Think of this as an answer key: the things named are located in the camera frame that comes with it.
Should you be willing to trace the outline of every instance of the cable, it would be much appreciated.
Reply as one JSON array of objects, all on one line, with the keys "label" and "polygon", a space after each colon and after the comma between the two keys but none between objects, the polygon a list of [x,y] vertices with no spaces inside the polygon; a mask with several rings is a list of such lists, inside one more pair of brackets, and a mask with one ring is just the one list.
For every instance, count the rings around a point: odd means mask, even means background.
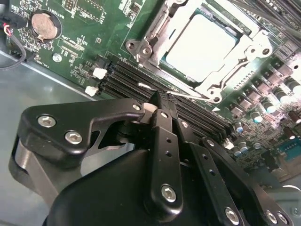
[{"label": "cable", "polygon": [[11,36],[11,31],[8,24],[3,27],[3,31],[7,36]]},{"label": "cable", "polygon": [[19,39],[12,34],[12,32],[9,29],[8,24],[4,24],[4,33],[7,36],[9,36],[10,39],[18,46],[18,48],[21,50],[22,55],[21,55],[20,59],[18,59],[18,61],[16,61],[12,65],[9,65],[9,66],[6,66],[6,67],[0,67],[0,70],[8,70],[8,69],[12,69],[14,67],[17,67],[18,65],[20,65],[26,59],[26,50],[25,50],[24,46],[19,41]]},{"label": "cable", "polygon": [[250,12],[252,12],[252,13],[258,15],[258,16],[261,16],[263,19],[266,19],[266,20],[270,21],[271,23],[273,23],[274,25],[279,27],[280,30],[282,30],[284,32],[287,32],[287,33],[289,33],[289,34],[291,34],[291,35],[293,35],[297,38],[301,38],[301,33],[300,32],[298,32],[295,29],[287,26],[285,23],[281,22],[280,20],[275,19],[274,17],[269,16],[269,15],[255,9],[255,8],[247,5],[247,4],[244,4],[244,3],[240,2],[240,1],[236,1],[236,0],[228,0],[228,1],[231,2],[234,5],[237,5],[241,8],[244,8],[244,9],[246,9],[246,10],[248,10],[248,11],[250,11]]}]

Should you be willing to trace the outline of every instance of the metal screw head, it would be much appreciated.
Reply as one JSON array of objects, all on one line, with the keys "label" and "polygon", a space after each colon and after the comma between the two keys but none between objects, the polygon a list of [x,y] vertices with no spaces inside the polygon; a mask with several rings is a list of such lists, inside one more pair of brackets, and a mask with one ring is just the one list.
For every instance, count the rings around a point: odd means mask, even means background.
[{"label": "metal screw head", "polygon": [[141,107],[138,106],[138,105],[133,105],[133,108],[134,108],[135,110],[137,110],[137,111],[140,111],[140,110],[141,110]]},{"label": "metal screw head", "polygon": [[175,202],[177,195],[175,194],[175,191],[167,185],[164,185],[161,189],[162,196],[168,201],[168,202]]},{"label": "metal screw head", "polygon": [[185,122],[185,121],[182,121],[181,124],[182,124],[185,128],[188,128],[188,127],[189,127],[188,124],[187,124],[187,122]]},{"label": "metal screw head", "polygon": [[73,145],[78,145],[80,142],[82,142],[83,138],[78,132],[70,131],[65,134],[65,139]]},{"label": "metal screw head", "polygon": [[161,112],[161,115],[162,115],[164,118],[168,118],[168,115],[167,115],[165,112]]},{"label": "metal screw head", "polygon": [[38,118],[38,123],[46,128],[50,128],[56,125],[56,121],[54,118],[44,115]]},{"label": "metal screw head", "polygon": [[63,58],[62,58],[62,56],[61,56],[60,54],[54,53],[54,54],[52,55],[52,60],[53,60],[54,62],[56,62],[56,63],[59,63],[59,62],[61,62],[61,61],[63,60]]},{"label": "metal screw head", "polygon": [[296,217],[301,217],[301,211],[298,208],[294,208],[292,212]]},{"label": "metal screw head", "polygon": [[225,213],[227,218],[232,222],[234,225],[239,225],[239,218],[237,214],[231,209],[230,207],[227,207],[225,209]]},{"label": "metal screw head", "polygon": [[285,216],[282,215],[282,213],[277,212],[277,215],[278,215],[278,217],[280,218],[280,220],[283,221],[283,223],[285,223],[286,225],[288,225],[288,221],[287,221],[287,219],[285,218]]},{"label": "metal screw head", "polygon": [[276,217],[271,213],[271,211],[266,210],[265,214],[267,215],[268,219],[273,223],[273,224],[277,224],[278,221],[276,219]]},{"label": "metal screw head", "polygon": [[148,48],[148,47],[145,47],[143,50],[142,50],[142,53],[144,55],[149,55],[151,53],[151,50]]},{"label": "metal screw head", "polygon": [[214,143],[212,140],[207,140],[208,144],[210,144],[211,147],[214,147]]}]

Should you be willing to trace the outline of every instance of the capacitor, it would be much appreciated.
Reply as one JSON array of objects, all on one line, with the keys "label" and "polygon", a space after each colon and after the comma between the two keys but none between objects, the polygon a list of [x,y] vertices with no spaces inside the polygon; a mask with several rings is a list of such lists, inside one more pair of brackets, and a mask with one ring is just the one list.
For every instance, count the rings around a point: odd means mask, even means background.
[{"label": "capacitor", "polygon": [[262,104],[262,106],[267,111],[267,113],[272,114],[272,113],[274,113],[276,111],[276,107],[270,101],[264,102]]},{"label": "capacitor", "polygon": [[248,147],[246,146],[246,142],[240,142],[238,144],[239,150],[241,151],[241,153],[246,153],[248,151]]},{"label": "capacitor", "polygon": [[301,94],[301,85],[300,85],[298,82],[296,82],[295,80],[289,82],[289,83],[287,84],[287,86],[288,86],[288,87],[290,88],[290,90],[291,90],[292,92],[294,92],[295,94]]},{"label": "capacitor", "polygon": [[293,120],[293,122],[296,124],[301,122],[301,117],[295,111],[290,111],[288,116],[290,116],[291,120]]},{"label": "capacitor", "polygon": [[253,147],[258,150],[258,149],[261,149],[261,144],[260,143],[256,143],[253,145]]},{"label": "capacitor", "polygon": [[244,131],[241,122],[236,122],[234,126],[237,133],[242,133]]},{"label": "capacitor", "polygon": [[261,123],[263,120],[263,117],[260,115],[259,112],[251,113],[251,117],[255,123]]},{"label": "capacitor", "polygon": [[242,153],[241,153],[239,147],[234,147],[234,148],[232,149],[232,151],[233,151],[233,153],[234,153],[234,156],[237,157],[237,158],[240,157],[240,156],[242,155]]},{"label": "capacitor", "polygon": [[283,129],[283,132],[287,136],[287,138],[289,138],[290,140],[294,140],[296,138],[295,134],[293,133],[293,131],[289,127],[285,127]]},{"label": "capacitor", "polygon": [[281,103],[287,103],[290,100],[290,97],[282,90],[275,93],[275,96]]}]

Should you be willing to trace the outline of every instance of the hole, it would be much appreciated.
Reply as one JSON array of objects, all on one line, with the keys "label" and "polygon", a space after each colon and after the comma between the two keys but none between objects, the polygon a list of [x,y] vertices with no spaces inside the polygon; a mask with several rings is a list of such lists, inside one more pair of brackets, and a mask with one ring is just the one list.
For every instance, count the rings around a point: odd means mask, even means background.
[{"label": "hole", "polygon": [[171,39],[171,37],[174,35],[176,29],[174,29],[174,31],[171,33],[171,35],[169,36],[169,39]]},{"label": "hole", "polygon": [[168,157],[173,156],[169,151],[166,151],[165,154],[166,154]]},{"label": "hole", "polygon": [[269,54],[269,49],[268,49],[268,48],[265,48],[265,49],[263,50],[262,54],[264,54],[264,55]]},{"label": "hole", "polygon": [[128,44],[127,44],[127,48],[128,48],[128,49],[134,49],[134,48],[135,48],[134,43],[132,43],[132,42],[128,43]]},{"label": "hole", "polygon": [[212,176],[215,176],[215,175],[216,175],[215,172],[214,172],[212,169],[209,170],[209,173],[210,173]]}]

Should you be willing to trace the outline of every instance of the surface-mount component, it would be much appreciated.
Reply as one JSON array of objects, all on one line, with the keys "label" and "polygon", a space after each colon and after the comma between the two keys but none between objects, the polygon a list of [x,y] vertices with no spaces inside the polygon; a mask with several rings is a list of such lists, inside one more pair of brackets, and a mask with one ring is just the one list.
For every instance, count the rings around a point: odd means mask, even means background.
[{"label": "surface-mount component", "polygon": [[294,123],[301,123],[301,117],[297,114],[296,111],[289,111],[288,116],[293,120]]},{"label": "surface-mount component", "polygon": [[287,138],[289,138],[290,140],[293,140],[293,139],[296,138],[296,135],[294,134],[294,132],[292,131],[292,129],[289,128],[289,127],[284,127],[283,128],[283,132],[287,136]]},{"label": "surface-mount component", "polygon": [[263,74],[264,78],[272,83],[274,86],[281,84],[283,81],[280,77],[275,75],[272,71],[267,71]]},{"label": "surface-mount component", "polygon": [[257,102],[262,97],[260,94],[258,94],[253,88],[246,88],[245,94],[248,98],[251,100]]},{"label": "surface-mount component", "polygon": [[252,102],[247,100],[247,98],[244,96],[239,96],[237,98],[237,103],[245,110],[248,110],[252,106]]},{"label": "surface-mount component", "polygon": [[278,149],[281,152],[286,153],[286,161],[292,161],[301,155],[301,140],[299,138],[294,138],[280,145]]},{"label": "surface-mount component", "polygon": [[249,150],[245,141],[240,142],[238,144],[238,147],[239,147],[239,150],[241,151],[241,153],[246,153]]},{"label": "surface-mount component", "polygon": [[232,149],[232,152],[233,152],[234,156],[237,157],[237,158],[242,155],[239,147],[237,147],[237,146]]},{"label": "surface-mount component", "polygon": [[293,70],[283,62],[277,62],[273,67],[283,75],[290,76],[293,74]]},{"label": "surface-mount component", "polygon": [[262,106],[267,111],[267,113],[270,114],[274,113],[277,110],[276,107],[270,101],[263,102]]},{"label": "surface-mount component", "polygon": [[229,106],[229,110],[237,117],[241,116],[244,112],[236,104],[231,104]]},{"label": "surface-mount component", "polygon": [[62,25],[58,17],[46,10],[33,13],[31,26],[34,36],[42,42],[56,39],[62,33]]},{"label": "surface-mount component", "polygon": [[253,81],[253,85],[263,94],[267,95],[271,92],[271,88],[260,79]]},{"label": "surface-mount component", "polygon": [[252,112],[250,116],[252,117],[255,123],[261,123],[263,121],[263,117],[260,115],[259,112]]},{"label": "surface-mount component", "polygon": [[234,124],[234,127],[235,127],[235,131],[237,133],[242,133],[244,131],[243,126],[241,125],[241,122],[236,122]]},{"label": "surface-mount component", "polygon": [[287,83],[287,86],[295,94],[301,94],[301,85],[297,81],[290,79]]},{"label": "surface-mount component", "polygon": [[132,3],[130,9],[134,12],[134,13],[139,13],[141,6],[139,4],[137,4],[137,2]]},{"label": "surface-mount component", "polygon": [[290,97],[281,89],[277,89],[274,94],[281,103],[287,103],[290,101]]}]

